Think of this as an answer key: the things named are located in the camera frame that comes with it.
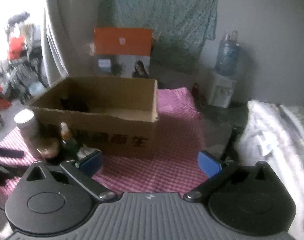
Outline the wheelchair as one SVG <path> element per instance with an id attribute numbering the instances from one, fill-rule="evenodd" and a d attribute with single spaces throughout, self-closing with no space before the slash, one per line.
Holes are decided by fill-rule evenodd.
<path id="1" fill-rule="evenodd" d="M 28 21 L 30 13 L 24 11 L 8 19 L 5 34 L 7 57 L 0 63 L 0 104 L 18 99 L 27 104 L 32 98 L 48 87 L 43 66 L 40 28 Z M 11 37 L 25 37 L 24 55 L 8 60 Z"/>

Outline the white water dispenser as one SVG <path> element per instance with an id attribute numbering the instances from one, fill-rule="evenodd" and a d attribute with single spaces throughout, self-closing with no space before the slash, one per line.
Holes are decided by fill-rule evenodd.
<path id="1" fill-rule="evenodd" d="M 232 100 L 235 85 L 235 80 L 221 76 L 217 72 L 212 72 L 207 99 L 208 104 L 215 107 L 228 108 Z"/>

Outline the round bronze lid jar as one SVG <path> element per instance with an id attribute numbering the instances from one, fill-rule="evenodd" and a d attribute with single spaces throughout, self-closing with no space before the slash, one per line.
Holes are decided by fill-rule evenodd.
<path id="1" fill-rule="evenodd" d="M 59 153 L 59 141 L 55 138 L 44 139 L 40 141 L 37 151 L 44 159 L 55 158 Z"/>

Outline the white crumpled cloth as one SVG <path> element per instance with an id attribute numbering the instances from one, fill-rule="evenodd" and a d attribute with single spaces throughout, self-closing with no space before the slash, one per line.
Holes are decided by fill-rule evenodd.
<path id="1" fill-rule="evenodd" d="M 304 107 L 251 100 L 248 119 L 236 149 L 243 166 L 266 161 L 296 205 L 289 233 L 304 239 Z"/>

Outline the orange Philips product box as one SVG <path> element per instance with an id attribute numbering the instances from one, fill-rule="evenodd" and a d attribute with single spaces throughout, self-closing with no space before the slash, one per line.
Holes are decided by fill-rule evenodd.
<path id="1" fill-rule="evenodd" d="M 149 78 L 152 29 L 102 27 L 94 29 L 93 38 L 98 74 Z"/>

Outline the blue water jug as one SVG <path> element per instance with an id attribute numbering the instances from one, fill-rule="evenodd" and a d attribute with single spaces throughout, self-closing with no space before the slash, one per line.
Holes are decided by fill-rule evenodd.
<path id="1" fill-rule="evenodd" d="M 236 75 L 237 62 L 240 55 L 240 45 L 237 43 L 238 32 L 233 30 L 231 34 L 224 33 L 219 44 L 216 58 L 215 71 L 225 77 Z"/>

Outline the teal patterned hanging cloth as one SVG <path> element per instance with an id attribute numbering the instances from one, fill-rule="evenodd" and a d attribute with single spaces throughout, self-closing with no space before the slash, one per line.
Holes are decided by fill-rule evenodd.
<path id="1" fill-rule="evenodd" d="M 198 72 L 206 40 L 215 38 L 218 0 L 103 0 L 99 27 L 152 29 L 151 63 Z"/>

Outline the red bag on wheelchair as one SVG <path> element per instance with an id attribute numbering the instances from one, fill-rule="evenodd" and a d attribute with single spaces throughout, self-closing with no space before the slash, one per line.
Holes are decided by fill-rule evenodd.
<path id="1" fill-rule="evenodd" d="M 25 37 L 11 37 L 9 40 L 8 60 L 16 60 L 24 55 L 25 51 Z"/>

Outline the dropper bottle white cap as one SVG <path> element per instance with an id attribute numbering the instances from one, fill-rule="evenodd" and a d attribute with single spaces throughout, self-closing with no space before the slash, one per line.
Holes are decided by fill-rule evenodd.
<path id="1" fill-rule="evenodd" d="M 77 153 L 79 151 L 78 143 L 74 139 L 70 128 L 65 122 L 60 123 L 60 134 L 61 134 L 61 143 L 66 155 L 72 159 L 77 158 Z"/>

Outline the white lidded plastic jar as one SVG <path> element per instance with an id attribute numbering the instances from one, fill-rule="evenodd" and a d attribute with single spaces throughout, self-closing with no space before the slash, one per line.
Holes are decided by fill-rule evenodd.
<path id="1" fill-rule="evenodd" d="M 41 154 L 38 147 L 40 146 L 41 134 L 34 112 L 30 109 L 23 109 L 14 116 L 14 121 L 31 155 L 40 159 Z"/>

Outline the pink checkered tablecloth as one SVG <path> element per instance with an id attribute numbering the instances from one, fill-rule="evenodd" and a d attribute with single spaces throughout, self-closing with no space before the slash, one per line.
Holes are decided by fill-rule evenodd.
<path id="1" fill-rule="evenodd" d="M 207 177 L 198 168 L 204 149 L 202 116 L 186 88 L 158 91 L 159 121 L 151 159 L 104 155 L 93 179 L 118 192 L 186 192 Z"/>

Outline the grey curtain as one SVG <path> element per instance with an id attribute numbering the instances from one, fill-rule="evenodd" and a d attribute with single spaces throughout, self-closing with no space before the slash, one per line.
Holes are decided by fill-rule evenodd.
<path id="1" fill-rule="evenodd" d="M 45 0 L 42 56 L 49 85 L 94 74 L 93 34 L 102 0 Z"/>

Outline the brown cardboard box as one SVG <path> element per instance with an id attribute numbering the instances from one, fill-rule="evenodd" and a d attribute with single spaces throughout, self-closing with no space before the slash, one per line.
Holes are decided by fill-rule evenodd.
<path id="1" fill-rule="evenodd" d="M 158 83 L 113 76 L 66 77 L 30 102 L 49 137 L 64 122 L 73 137 L 106 155 L 151 159 L 158 123 Z"/>

